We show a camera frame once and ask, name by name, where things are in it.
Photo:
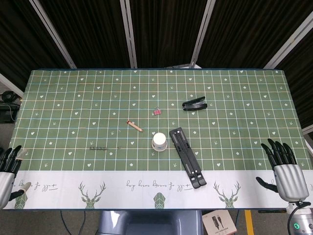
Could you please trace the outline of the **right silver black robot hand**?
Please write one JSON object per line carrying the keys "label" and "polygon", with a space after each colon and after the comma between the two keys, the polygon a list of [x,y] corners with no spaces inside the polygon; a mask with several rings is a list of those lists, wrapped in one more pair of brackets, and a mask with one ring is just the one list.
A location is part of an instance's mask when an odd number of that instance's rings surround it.
{"label": "right silver black robot hand", "polygon": [[270,147],[264,143],[261,146],[267,154],[276,184],[266,183],[261,177],[256,177],[256,181],[264,188],[278,193],[284,201],[304,201],[309,197],[309,191],[292,149],[286,143],[272,139],[268,139],[268,142]]}

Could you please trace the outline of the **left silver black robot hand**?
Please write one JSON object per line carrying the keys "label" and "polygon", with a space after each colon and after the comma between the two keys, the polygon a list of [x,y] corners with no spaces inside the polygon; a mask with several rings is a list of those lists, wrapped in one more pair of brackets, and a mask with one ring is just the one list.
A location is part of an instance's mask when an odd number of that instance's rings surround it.
{"label": "left silver black robot hand", "polygon": [[18,171],[27,153],[18,145],[14,149],[8,148],[0,156],[0,209],[7,206],[9,201],[24,195],[31,187],[31,182],[24,184],[19,190],[12,191]]}

